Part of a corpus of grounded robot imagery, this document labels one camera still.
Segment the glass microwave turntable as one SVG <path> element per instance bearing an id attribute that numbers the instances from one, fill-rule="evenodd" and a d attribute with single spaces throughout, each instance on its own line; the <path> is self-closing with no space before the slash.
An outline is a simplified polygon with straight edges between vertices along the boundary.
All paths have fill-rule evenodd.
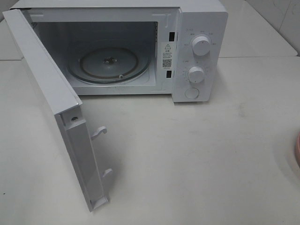
<path id="1" fill-rule="evenodd" d="M 77 79 L 94 84 L 121 83 L 141 75 L 150 57 L 125 47 L 103 47 L 77 53 L 68 62 L 68 70 Z"/>

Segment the white microwave oven body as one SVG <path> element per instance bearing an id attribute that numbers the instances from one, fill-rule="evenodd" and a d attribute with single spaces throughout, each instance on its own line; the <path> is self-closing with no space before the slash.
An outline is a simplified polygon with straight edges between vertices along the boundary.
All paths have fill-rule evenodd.
<path id="1" fill-rule="evenodd" d="M 174 102 L 203 102 L 210 97 L 228 18 L 218 0 L 20 0 L 19 9 L 30 21 L 77 95 L 170 94 Z M 193 53 L 193 38 L 211 40 L 204 56 Z M 161 43 L 172 42 L 172 69 L 161 67 Z M 103 47 L 125 47 L 150 57 L 149 67 L 125 82 L 83 82 L 68 70 L 69 59 Z M 188 70 L 201 67 L 205 78 L 191 83 Z M 197 88 L 199 97 L 185 91 Z"/>

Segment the white warning label sticker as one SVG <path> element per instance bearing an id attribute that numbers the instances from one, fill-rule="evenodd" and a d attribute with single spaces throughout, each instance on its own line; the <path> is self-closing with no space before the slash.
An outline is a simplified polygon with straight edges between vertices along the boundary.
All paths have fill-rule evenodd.
<path id="1" fill-rule="evenodd" d="M 161 67 L 162 69 L 172 69 L 175 44 L 172 42 L 161 43 Z"/>

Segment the pink plate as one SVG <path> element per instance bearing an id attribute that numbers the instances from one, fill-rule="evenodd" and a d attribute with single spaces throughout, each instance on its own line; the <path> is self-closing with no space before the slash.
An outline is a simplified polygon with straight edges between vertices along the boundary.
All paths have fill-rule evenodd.
<path id="1" fill-rule="evenodd" d="M 300 134 L 298 134 L 296 138 L 294 155 L 297 165 L 300 167 Z"/>

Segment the white timer knob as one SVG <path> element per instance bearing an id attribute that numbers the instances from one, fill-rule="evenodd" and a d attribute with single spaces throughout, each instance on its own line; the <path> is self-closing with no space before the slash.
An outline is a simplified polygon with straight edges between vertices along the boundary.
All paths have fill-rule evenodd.
<path id="1" fill-rule="evenodd" d="M 191 83 L 201 83 L 205 78 L 205 72 L 201 67 L 191 67 L 187 76 Z"/>

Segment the white microwave door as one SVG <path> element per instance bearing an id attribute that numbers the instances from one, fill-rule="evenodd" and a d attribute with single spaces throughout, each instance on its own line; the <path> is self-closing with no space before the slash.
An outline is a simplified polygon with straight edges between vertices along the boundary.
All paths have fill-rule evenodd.
<path id="1" fill-rule="evenodd" d="M 92 141 L 107 133 L 105 126 L 91 134 L 75 93 L 39 37 L 19 9 L 3 12 L 8 29 L 22 56 L 31 85 L 60 132 L 89 211 L 109 202 L 104 179 L 112 169 L 99 170 Z"/>

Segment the upper white power knob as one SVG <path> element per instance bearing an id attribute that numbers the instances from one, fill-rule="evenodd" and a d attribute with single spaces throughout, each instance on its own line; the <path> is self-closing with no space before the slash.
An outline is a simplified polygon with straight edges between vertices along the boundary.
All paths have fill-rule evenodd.
<path id="1" fill-rule="evenodd" d="M 211 40 L 208 36 L 199 35 L 191 41 L 193 53 L 197 56 L 204 56 L 210 51 Z"/>

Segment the round white door button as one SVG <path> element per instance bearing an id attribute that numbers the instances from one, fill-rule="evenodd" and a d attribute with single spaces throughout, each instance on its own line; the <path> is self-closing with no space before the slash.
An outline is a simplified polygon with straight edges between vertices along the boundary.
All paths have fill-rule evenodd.
<path id="1" fill-rule="evenodd" d="M 189 88 L 185 91 L 185 97 L 188 99 L 197 99 L 199 97 L 199 90 L 197 88 Z"/>

